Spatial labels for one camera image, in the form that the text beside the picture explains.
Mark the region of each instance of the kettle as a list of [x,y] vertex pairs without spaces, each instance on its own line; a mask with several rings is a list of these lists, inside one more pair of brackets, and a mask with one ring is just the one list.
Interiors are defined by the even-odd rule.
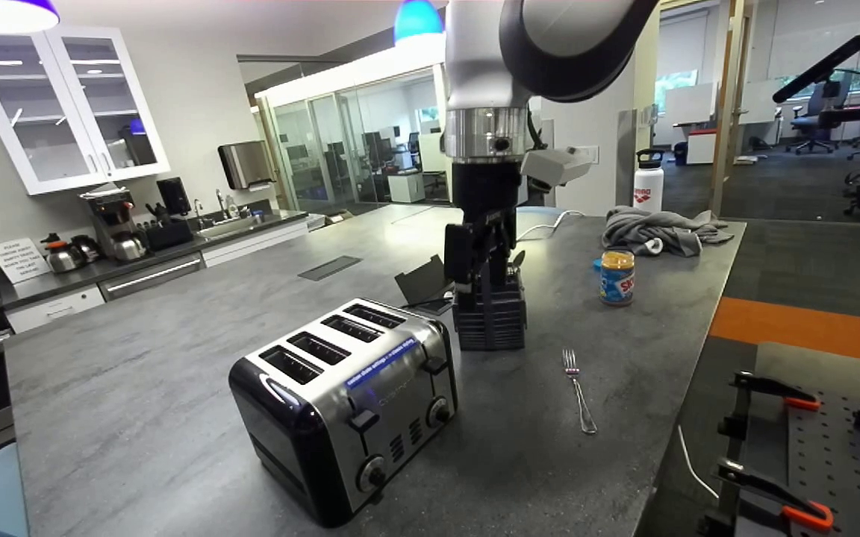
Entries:
[[145,247],[138,237],[117,238],[117,252],[120,252],[120,261],[126,261],[126,262],[139,261],[145,253]]
[[84,258],[72,252],[55,233],[44,237],[44,253],[54,273],[73,273],[84,262]]
[[93,267],[100,258],[100,247],[88,237],[73,237],[72,247],[79,253],[84,267]]

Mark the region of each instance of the coffee maker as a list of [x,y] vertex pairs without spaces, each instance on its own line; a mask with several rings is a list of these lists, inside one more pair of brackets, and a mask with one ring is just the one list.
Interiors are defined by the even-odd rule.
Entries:
[[145,258],[145,244],[130,222],[130,195],[120,186],[103,186],[79,195],[88,203],[93,224],[103,258],[117,262],[130,262]]

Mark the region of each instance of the stainless steel toaster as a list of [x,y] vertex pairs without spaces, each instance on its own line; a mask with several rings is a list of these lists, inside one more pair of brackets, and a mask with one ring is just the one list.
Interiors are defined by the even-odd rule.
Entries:
[[261,465],[327,529],[456,414],[447,328],[366,303],[244,355],[230,391]]

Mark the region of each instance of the metal breadboard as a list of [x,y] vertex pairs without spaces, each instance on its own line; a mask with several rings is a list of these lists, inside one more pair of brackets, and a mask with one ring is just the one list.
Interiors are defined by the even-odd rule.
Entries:
[[789,488],[836,514],[836,534],[860,537],[860,432],[856,400],[817,391],[821,412],[789,412]]

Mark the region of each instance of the toaster knob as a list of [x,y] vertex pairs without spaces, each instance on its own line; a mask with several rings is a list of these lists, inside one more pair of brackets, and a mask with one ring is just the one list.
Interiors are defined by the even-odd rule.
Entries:
[[388,485],[388,474],[385,474],[381,458],[370,458],[359,474],[360,492],[381,491],[385,485]]
[[426,410],[426,428],[445,428],[453,420],[453,410],[447,400],[432,400],[429,410]]

